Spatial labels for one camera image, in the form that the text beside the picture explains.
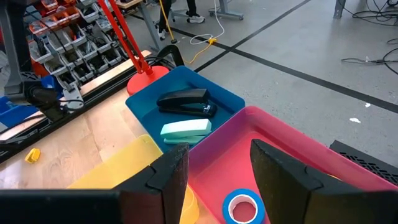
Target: sneaker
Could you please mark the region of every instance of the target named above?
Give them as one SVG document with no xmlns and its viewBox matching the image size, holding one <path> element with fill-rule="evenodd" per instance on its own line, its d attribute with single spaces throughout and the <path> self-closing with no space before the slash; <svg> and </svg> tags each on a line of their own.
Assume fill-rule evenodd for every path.
<svg viewBox="0 0 398 224">
<path fill-rule="evenodd" d="M 165 33 L 164 30 L 158 29 L 158 30 L 157 30 L 157 35 L 159 36 L 160 40 L 166 39 L 166 33 Z"/>
<path fill-rule="evenodd" d="M 199 16 L 198 14 L 190 16 L 187 19 L 187 22 L 189 22 L 189 23 L 202 23 L 204 21 L 205 21 L 205 18 L 203 16 Z"/>
</svg>

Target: red desk lamp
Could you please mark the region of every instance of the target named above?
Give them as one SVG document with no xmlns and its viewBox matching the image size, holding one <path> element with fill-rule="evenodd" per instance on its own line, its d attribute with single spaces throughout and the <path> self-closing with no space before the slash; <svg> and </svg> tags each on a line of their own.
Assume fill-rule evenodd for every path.
<svg viewBox="0 0 398 224">
<path fill-rule="evenodd" d="M 115 18 L 112 15 L 112 12 L 108 9 L 104 0 L 98 0 L 98 3 L 102 7 L 105 16 L 110 21 L 116 35 L 119 37 L 120 43 L 122 44 L 123 48 L 126 50 L 129 58 L 132 60 L 132 63 L 137 69 L 137 74 L 135 74 L 127 84 L 127 92 L 130 95 L 137 93 L 138 91 L 142 90 L 146 86 L 150 85 L 152 82 L 160 79 L 162 76 L 169 72 L 168 68 L 163 66 L 149 66 L 148 63 L 145 61 L 144 56 L 141 54 L 139 47 L 134 40 L 130 29 L 128 28 L 126 21 L 122 13 L 120 12 L 118 6 L 115 3 L 115 0 L 109 0 L 113 11 L 118 18 L 119 24 L 126 34 L 126 38 L 124 38 L 121 28 L 118 26 Z"/>
</svg>

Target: yellow plastic tray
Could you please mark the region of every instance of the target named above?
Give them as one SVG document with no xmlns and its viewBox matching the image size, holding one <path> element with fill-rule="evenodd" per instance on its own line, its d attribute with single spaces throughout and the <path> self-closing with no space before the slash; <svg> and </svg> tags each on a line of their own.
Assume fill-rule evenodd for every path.
<svg viewBox="0 0 398 224">
<path fill-rule="evenodd" d="M 140 136 L 107 161 L 89 171 L 89 173 L 71 184 L 68 188 L 112 189 L 121 182 L 136 175 L 161 155 L 162 151 L 149 135 Z M 198 201 L 192 189 L 187 186 L 180 223 L 192 224 L 198 218 Z"/>
</svg>

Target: pink plastic tray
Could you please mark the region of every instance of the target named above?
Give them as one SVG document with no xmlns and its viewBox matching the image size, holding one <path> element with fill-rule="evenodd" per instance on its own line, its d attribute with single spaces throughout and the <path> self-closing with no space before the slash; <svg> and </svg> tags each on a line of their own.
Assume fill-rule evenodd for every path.
<svg viewBox="0 0 398 224">
<path fill-rule="evenodd" d="M 261 139 L 360 189 L 398 189 L 263 110 L 248 106 L 190 151 L 189 183 L 220 223 L 225 223 L 222 204 L 230 192 L 247 188 L 259 194 L 250 161 L 252 139 Z"/>
</svg>

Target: yellow cable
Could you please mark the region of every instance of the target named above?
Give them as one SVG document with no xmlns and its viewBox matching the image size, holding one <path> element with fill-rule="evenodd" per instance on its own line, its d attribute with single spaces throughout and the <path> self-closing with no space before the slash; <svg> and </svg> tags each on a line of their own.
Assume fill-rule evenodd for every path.
<svg viewBox="0 0 398 224">
<path fill-rule="evenodd" d="M 209 43 L 209 44 L 207 45 L 207 47 L 205 47 L 203 50 L 199 51 L 199 52 L 193 57 L 193 59 L 192 59 L 190 62 L 186 61 L 184 58 L 183 58 L 182 60 L 183 60 L 185 63 L 192 64 L 192 63 L 195 61 L 195 59 L 197 58 L 197 56 L 200 55 L 201 53 L 203 53 L 205 50 L 207 50 L 210 46 L 211 46 L 211 44 Z"/>
<path fill-rule="evenodd" d="M 163 14 L 163 16 L 164 16 L 164 19 L 166 20 L 167 29 L 169 30 L 169 33 L 170 33 L 170 36 L 171 36 L 172 40 L 174 40 L 173 32 L 172 32 L 172 30 L 171 30 L 171 28 L 170 28 L 170 24 L 169 24 L 169 20 L 167 19 L 166 12 L 164 11 L 162 0 L 160 0 L 159 3 L 160 3 L 160 8 L 162 9 L 162 14 Z M 188 62 L 188 61 L 185 60 L 184 58 L 182 58 L 182 60 L 183 60 L 185 63 L 192 64 L 192 63 L 196 60 L 196 58 L 198 57 L 198 55 L 200 55 L 200 54 L 203 53 L 205 50 L 207 50 L 207 49 L 208 49 L 212 44 L 214 44 L 216 41 L 217 41 L 216 38 L 211 38 L 211 39 L 209 39 L 209 44 L 208 44 L 203 50 L 199 51 L 199 52 L 193 57 L 193 59 L 192 59 L 190 62 Z"/>
</svg>

